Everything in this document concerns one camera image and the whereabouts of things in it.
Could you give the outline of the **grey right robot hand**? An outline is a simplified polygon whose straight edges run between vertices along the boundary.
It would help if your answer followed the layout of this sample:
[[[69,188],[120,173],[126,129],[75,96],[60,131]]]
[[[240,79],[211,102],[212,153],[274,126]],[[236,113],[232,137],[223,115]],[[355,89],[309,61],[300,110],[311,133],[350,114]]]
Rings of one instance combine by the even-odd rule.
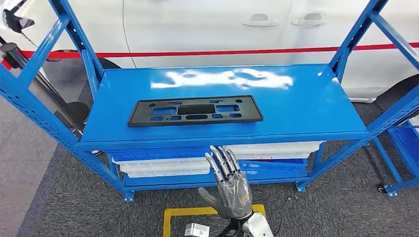
[[[205,158],[213,170],[221,199],[199,187],[200,197],[224,219],[247,219],[253,214],[252,193],[245,172],[240,168],[235,154],[222,146],[209,147]]]

